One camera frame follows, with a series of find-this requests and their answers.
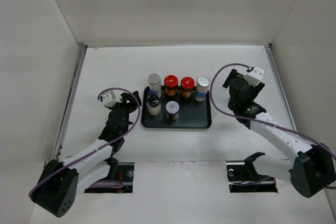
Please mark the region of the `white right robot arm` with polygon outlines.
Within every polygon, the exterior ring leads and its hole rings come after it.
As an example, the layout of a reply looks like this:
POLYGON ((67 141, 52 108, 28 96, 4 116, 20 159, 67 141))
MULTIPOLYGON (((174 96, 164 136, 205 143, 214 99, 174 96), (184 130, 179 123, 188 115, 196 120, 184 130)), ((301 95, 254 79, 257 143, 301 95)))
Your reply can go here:
POLYGON ((254 102, 265 86, 264 70, 254 67, 246 75, 232 69, 223 87, 229 90, 228 108, 236 120, 259 134, 288 159, 273 167, 279 177, 292 184, 302 196, 310 198, 335 182, 335 168, 330 150, 321 144, 305 141, 298 133, 282 127, 265 108, 254 102))

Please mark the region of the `black knob grinder bottle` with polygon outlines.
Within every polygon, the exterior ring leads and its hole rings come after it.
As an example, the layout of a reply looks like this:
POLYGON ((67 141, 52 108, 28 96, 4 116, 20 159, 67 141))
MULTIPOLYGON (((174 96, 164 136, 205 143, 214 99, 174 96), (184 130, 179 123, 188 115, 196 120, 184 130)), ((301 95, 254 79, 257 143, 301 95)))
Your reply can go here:
POLYGON ((161 113, 161 101, 160 101, 160 98, 156 94, 151 93, 147 97, 146 104, 148 107, 148 112, 152 116, 157 116, 161 113))

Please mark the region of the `red lid sauce jar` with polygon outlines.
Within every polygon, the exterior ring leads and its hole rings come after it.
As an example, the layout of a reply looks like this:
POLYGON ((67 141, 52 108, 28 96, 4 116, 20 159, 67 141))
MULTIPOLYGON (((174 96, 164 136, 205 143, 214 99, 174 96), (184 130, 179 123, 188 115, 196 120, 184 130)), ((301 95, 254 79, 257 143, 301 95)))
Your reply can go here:
POLYGON ((181 80, 181 97, 184 100, 189 100, 192 97, 195 81, 191 77, 184 77, 181 80))
POLYGON ((178 78, 175 75, 168 75, 164 79, 165 96, 169 100, 174 100, 177 96, 178 78))

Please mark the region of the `white lid blue label shaker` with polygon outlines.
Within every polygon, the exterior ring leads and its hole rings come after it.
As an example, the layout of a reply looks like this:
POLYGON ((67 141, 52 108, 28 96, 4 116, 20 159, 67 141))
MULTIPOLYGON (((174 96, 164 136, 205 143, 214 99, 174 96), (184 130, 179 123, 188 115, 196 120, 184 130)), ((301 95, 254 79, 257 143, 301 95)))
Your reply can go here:
POLYGON ((195 100, 197 102, 203 102, 206 99, 209 84, 210 84, 210 81, 207 77, 198 78, 196 90, 195 90, 195 100))

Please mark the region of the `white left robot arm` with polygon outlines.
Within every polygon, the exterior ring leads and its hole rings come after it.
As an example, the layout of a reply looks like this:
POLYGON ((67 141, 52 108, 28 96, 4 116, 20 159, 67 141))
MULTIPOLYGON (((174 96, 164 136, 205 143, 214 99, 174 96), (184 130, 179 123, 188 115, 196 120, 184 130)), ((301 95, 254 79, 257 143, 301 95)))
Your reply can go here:
POLYGON ((63 161, 48 162, 36 186, 29 192, 31 201, 60 218, 75 202, 79 193, 84 192, 96 181, 113 181, 118 168, 108 163, 124 143, 124 137, 136 125, 129 116, 141 111, 138 91, 130 92, 120 88, 121 99, 114 95, 115 88, 101 91, 98 100, 110 110, 108 120, 99 137, 85 150, 63 161))

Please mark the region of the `silver lid blue label shaker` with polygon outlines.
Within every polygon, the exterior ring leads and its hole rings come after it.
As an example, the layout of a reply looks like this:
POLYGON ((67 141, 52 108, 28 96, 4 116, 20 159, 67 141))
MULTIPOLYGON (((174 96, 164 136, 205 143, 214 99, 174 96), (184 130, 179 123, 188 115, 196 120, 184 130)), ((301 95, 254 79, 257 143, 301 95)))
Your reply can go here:
POLYGON ((150 93, 157 95, 159 98, 162 95, 161 77, 157 73, 152 73, 148 77, 150 93))

